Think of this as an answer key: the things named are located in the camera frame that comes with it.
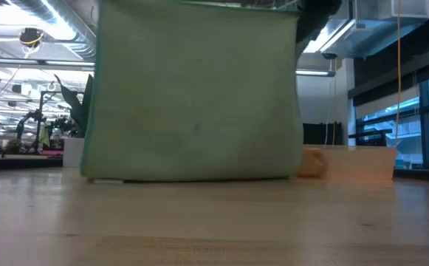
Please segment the green microfiber towel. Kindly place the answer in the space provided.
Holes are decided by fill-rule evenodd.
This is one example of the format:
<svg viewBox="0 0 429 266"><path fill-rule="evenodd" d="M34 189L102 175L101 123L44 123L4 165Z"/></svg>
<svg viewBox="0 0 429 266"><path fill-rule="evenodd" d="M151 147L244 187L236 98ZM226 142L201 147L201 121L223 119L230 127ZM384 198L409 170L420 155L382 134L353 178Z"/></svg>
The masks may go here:
<svg viewBox="0 0 429 266"><path fill-rule="evenodd" d="M89 179L291 177L302 158L299 13L100 0L80 172Z"/></svg>

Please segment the orange basket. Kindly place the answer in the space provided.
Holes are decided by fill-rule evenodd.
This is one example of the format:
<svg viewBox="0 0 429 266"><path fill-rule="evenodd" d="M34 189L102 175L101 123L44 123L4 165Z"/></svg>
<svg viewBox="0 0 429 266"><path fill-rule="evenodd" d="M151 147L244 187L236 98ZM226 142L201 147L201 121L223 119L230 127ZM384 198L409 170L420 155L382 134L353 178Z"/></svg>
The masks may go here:
<svg viewBox="0 0 429 266"><path fill-rule="evenodd" d="M397 151L384 146L305 145L297 177L391 180Z"/></svg>

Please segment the long ceiling light bar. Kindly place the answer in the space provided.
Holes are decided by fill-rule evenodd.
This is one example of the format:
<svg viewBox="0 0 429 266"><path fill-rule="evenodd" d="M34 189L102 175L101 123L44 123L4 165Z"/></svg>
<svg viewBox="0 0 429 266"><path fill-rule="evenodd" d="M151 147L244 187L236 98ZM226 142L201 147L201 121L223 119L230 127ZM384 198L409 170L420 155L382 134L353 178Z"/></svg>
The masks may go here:
<svg viewBox="0 0 429 266"><path fill-rule="evenodd" d="M41 59L0 58L0 66L11 67L12 65L35 69L70 69L78 71L95 70L95 63L86 61L52 61ZM296 69L296 75L331 78L336 75L336 72L331 70Z"/></svg>

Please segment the green plant in white pot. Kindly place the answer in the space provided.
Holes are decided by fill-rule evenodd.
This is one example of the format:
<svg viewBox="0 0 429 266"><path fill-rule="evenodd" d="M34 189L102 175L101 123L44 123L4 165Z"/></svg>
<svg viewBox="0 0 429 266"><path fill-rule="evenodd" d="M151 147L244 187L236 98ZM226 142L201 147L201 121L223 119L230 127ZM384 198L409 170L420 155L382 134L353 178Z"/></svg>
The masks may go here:
<svg viewBox="0 0 429 266"><path fill-rule="evenodd" d="M69 137L64 141L63 167L79 168L83 154L84 137L88 129L94 78L92 75L88 75L83 92L72 91L63 85L57 75L55 78L61 87L61 94L65 102L69 105L71 118Z"/></svg>

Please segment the black ceiling device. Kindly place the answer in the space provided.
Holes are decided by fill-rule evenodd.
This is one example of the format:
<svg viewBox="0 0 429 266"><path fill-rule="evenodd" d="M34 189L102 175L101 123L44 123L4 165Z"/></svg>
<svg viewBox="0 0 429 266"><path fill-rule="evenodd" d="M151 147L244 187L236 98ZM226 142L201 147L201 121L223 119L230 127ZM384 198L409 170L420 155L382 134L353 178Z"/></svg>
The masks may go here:
<svg viewBox="0 0 429 266"><path fill-rule="evenodd" d="M23 32L19 34L19 41L21 44L28 48L37 48L44 38L45 32L38 28L26 27Z"/></svg>

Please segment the small green cloth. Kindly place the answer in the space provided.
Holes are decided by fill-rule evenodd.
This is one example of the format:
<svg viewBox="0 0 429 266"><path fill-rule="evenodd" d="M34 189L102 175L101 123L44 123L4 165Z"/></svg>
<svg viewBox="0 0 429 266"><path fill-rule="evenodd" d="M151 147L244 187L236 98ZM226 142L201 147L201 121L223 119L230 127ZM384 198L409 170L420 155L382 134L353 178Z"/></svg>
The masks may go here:
<svg viewBox="0 0 429 266"><path fill-rule="evenodd" d="M50 147L50 136L49 136L49 129L47 128L47 126L43 126L41 128L39 142L43 146Z"/></svg>

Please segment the silver rectangular air duct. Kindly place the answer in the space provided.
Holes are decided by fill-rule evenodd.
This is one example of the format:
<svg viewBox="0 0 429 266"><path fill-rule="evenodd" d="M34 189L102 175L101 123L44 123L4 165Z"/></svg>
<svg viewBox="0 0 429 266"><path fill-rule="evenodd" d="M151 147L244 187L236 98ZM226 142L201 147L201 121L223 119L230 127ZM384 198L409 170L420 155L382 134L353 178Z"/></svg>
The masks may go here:
<svg viewBox="0 0 429 266"><path fill-rule="evenodd" d="M429 19L429 0L342 0L340 9L305 53L366 58Z"/></svg>

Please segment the black wall panels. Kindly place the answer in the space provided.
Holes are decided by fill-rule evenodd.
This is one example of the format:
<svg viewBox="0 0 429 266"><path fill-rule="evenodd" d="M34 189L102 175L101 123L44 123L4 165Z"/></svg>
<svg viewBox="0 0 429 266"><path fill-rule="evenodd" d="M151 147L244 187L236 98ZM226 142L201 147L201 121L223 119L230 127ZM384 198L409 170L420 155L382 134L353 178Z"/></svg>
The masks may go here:
<svg viewBox="0 0 429 266"><path fill-rule="evenodd" d="M342 123L304 123L303 143L306 145L343 145Z"/></svg>

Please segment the silver round air duct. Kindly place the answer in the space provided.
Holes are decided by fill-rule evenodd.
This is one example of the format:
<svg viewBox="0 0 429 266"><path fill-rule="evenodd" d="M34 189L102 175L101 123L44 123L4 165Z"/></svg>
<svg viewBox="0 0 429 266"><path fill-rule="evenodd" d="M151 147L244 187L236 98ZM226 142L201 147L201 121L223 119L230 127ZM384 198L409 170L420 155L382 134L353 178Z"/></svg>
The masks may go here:
<svg viewBox="0 0 429 266"><path fill-rule="evenodd" d="M84 61L96 59L96 35L64 0L7 0L37 18L42 30Z"/></svg>

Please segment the black aluminium table frame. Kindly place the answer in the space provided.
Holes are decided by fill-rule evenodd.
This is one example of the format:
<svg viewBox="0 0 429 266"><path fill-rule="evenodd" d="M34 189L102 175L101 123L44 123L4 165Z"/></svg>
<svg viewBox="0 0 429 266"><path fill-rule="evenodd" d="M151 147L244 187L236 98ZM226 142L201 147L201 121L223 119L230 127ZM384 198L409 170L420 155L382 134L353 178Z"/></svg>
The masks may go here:
<svg viewBox="0 0 429 266"><path fill-rule="evenodd" d="M11 154L5 158L0 158L0 171L18 170L31 168L60 168L64 165L62 157L45 157L45 156L14 156ZM429 170L427 169L395 169L395 178L429 181Z"/></svg>

